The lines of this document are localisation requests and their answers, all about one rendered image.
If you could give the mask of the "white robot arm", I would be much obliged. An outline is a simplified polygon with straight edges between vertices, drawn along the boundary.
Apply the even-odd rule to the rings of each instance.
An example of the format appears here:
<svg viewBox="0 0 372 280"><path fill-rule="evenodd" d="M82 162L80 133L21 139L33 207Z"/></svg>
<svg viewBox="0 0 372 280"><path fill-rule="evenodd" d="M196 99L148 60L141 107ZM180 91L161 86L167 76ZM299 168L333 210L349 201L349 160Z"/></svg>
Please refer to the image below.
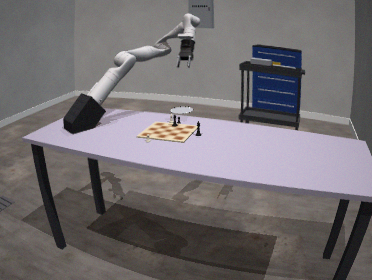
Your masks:
<svg viewBox="0 0 372 280"><path fill-rule="evenodd" d="M180 23L171 32L162 37L154 44L154 47L147 46L118 53L114 58L114 64L120 68L110 68L87 95L92 96L101 106L118 82L132 69L135 62L144 62L148 61L148 59L150 60L158 57L159 55L168 55L172 51L172 48L166 40L178 38L178 34L184 34L186 32L195 35L195 27L199 24L200 19L198 17L185 14L183 17L183 24Z"/></svg>

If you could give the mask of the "brown and cream chessboard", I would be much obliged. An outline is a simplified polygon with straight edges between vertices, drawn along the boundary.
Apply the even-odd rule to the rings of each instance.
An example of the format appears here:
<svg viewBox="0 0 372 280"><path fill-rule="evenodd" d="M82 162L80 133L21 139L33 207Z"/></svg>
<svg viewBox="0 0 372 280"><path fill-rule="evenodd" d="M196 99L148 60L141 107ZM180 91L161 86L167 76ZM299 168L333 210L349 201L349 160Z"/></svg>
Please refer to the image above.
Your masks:
<svg viewBox="0 0 372 280"><path fill-rule="evenodd" d="M196 125L177 124L155 122L139 135L137 138L146 138L149 134L149 139L172 141L184 143L197 129Z"/></svg>

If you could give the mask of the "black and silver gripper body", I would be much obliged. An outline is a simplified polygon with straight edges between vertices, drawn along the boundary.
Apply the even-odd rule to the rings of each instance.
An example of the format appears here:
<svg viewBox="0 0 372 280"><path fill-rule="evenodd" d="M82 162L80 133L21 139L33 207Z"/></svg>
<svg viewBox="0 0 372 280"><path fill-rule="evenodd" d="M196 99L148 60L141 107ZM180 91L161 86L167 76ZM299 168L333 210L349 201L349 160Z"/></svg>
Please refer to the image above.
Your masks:
<svg viewBox="0 0 372 280"><path fill-rule="evenodd" d="M193 33L186 32L184 34L178 34L178 38L182 39L181 51L179 53L181 60L189 60L189 56L192 56L193 59L192 52L195 45L195 35Z"/></svg>

